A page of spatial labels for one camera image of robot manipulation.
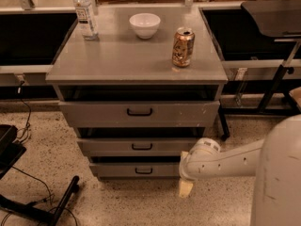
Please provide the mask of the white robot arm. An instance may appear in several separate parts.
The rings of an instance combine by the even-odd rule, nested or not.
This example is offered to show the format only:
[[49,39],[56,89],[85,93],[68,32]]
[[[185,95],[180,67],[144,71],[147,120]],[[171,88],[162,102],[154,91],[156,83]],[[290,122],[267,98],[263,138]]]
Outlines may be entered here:
[[301,115],[225,152],[204,137],[181,153],[179,174],[181,186],[202,178],[253,176],[250,226],[301,226]]

